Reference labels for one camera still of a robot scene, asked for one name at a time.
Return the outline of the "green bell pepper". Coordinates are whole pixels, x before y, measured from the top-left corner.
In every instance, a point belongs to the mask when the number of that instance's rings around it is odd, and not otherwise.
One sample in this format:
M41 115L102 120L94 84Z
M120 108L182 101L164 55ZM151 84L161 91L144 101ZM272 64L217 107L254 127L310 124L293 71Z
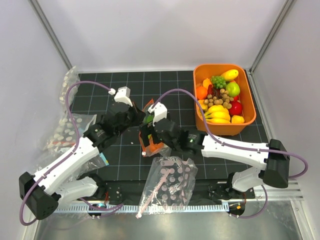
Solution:
M143 119L143 123L146 125L153 124L154 115L146 113L145 118Z

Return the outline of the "orange pumpkin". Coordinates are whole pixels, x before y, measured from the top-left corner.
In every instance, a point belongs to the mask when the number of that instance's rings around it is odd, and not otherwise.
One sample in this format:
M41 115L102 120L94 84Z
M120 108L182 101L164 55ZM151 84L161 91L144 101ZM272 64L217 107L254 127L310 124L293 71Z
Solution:
M147 150L150 154L156 154L158 153L161 149L163 148L163 143L158 143L158 144L150 144L147 147Z

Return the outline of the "clear bag orange zipper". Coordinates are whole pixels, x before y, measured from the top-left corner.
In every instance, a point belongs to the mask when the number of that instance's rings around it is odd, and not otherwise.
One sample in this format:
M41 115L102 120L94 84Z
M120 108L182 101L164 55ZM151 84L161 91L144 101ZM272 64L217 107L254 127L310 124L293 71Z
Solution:
M145 117L142 124L139 126L139 142L142 147L142 156L151 157L156 154L160 154L162 157L168 157L171 154L171 148L164 143L154 143L151 131L154 116L148 112L148 109L154 104L152 98L142 109L145 113Z

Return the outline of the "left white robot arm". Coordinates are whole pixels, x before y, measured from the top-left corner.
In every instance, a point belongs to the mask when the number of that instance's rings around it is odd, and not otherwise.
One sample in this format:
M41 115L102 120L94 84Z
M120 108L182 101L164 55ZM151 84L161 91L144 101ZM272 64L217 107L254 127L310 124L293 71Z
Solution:
M97 175L62 185L63 182L83 164L98 156L130 127L137 127L146 114L135 104L116 102L100 120L90 126L76 143L63 155L40 171L24 172L18 179L22 205L19 218L24 226L24 207L33 213L36 220L49 217L59 205L82 197L101 200L106 195L106 186Z

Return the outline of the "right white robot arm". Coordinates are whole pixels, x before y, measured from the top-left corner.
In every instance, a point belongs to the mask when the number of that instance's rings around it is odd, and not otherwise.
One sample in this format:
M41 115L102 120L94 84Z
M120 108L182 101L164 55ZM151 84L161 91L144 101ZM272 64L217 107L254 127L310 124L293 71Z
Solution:
M250 168L228 176L225 192L230 198L237 198L243 192L265 184L286 189L289 185L290 157L283 143L271 139L269 143L251 143L223 137L211 137L196 129L185 130L169 119L156 124L142 123L141 145L163 143L184 156L200 154L205 158L219 158L249 165Z

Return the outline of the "clear bag pink dots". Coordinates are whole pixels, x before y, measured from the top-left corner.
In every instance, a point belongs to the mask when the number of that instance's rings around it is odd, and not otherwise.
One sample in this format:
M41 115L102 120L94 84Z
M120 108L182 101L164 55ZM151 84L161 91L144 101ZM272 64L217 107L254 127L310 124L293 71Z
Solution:
M185 211L193 195L197 173L198 168L191 158L155 157L135 217Z

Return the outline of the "clear bag white dots flat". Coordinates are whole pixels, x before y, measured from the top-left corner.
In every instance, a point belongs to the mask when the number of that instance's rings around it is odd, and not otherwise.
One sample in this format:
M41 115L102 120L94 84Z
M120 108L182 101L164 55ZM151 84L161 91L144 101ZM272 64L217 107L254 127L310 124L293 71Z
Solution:
M79 137L84 135L93 124L96 123L97 115L87 115L73 113L72 117L75 121ZM43 135L38 144L43 151L62 152L74 146L77 141L76 128L72 123L71 118L66 112L55 125Z

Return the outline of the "clear bag white dots upright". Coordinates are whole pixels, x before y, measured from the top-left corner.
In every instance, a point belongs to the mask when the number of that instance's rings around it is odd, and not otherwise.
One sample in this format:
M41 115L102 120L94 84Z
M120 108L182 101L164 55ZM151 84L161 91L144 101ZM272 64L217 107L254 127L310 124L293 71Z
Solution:
M79 81L80 81L80 77L79 77L79 73L78 73L78 68L77 68L77 66L73 66L65 74L65 76L62 80L60 91L59 91L59 102L60 102L60 106L61 106L61 111L63 113L65 113L67 111L67 107L66 107L67 91L71 85L78 83ZM68 95L68 106L69 107L73 103L75 95L78 92L78 87L79 86L77 85L70 90L70 93Z

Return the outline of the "black grid mat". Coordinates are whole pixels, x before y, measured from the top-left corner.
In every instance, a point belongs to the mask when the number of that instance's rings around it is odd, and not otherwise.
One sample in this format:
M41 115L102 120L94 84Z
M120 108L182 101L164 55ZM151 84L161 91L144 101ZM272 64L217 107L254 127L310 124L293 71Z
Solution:
M73 114L97 115L105 114L113 103L113 98L95 82L118 89L130 88L130 98L142 109L151 99L171 89L194 91L193 71L146 71L146 72L113 72L113 73L81 73L81 81L89 81L78 87L71 111ZM167 107L170 118L181 127L195 129L195 103L186 94L178 92L167 95L162 103ZM143 157L139 142L139 128L131 127L117 139L115 144L104 151L108 160L107 166L96 169L105 181L146 180L152 157ZM191 159L198 168L196 179L226 179L230 173L240 172L249 165L224 158L206 158L196 154Z

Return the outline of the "orange tangerine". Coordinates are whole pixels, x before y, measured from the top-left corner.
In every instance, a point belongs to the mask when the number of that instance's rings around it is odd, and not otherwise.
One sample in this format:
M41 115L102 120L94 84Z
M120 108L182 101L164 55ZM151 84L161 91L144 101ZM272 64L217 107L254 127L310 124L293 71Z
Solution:
M208 90L204 86L199 86L196 88L196 97L198 100L205 100L208 95Z

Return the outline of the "small orange persimmon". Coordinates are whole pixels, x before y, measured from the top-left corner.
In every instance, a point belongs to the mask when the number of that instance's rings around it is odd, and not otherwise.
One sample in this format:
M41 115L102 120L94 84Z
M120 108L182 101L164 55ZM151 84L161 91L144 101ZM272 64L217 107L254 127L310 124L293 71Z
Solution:
M212 85L211 79L210 78L206 78L203 80L202 82L202 86L205 87L206 89L208 89L208 87Z

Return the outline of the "orange plastic basket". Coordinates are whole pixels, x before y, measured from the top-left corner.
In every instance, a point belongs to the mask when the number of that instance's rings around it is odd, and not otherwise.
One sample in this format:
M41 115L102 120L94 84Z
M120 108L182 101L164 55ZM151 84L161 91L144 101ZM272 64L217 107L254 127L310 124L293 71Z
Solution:
M214 135L219 136L235 136L239 134L245 127L252 124L256 119L256 110L253 102L252 93L245 70L238 65L231 63L208 63L197 66L193 71L193 84L197 85L208 77L221 75L231 69L238 70L238 77L235 82L239 85L239 100L242 104L242 116L244 123L208 123L209 130Z

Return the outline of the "green grapes bunch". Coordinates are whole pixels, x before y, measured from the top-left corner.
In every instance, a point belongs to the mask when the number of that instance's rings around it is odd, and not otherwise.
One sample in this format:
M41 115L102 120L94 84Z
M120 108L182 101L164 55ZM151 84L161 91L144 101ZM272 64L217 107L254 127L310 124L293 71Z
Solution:
M212 76L210 81L214 88L224 89L227 86L227 82L223 76Z

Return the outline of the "red pomegranate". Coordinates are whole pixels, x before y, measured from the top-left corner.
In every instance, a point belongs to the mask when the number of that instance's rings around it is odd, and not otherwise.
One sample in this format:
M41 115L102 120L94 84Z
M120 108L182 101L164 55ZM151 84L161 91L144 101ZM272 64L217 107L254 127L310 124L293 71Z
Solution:
M229 114L231 116L241 116L243 112L243 106L240 102L238 101L232 101L231 102L231 108L229 109Z

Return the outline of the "yellow mango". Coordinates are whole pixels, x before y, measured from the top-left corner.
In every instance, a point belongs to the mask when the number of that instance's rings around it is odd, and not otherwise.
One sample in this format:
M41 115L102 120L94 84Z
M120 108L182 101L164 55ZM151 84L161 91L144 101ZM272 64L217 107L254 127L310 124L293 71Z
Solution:
M239 71L237 69L230 69L224 73L222 73L220 76L224 78L226 82L231 82L235 80L239 75Z

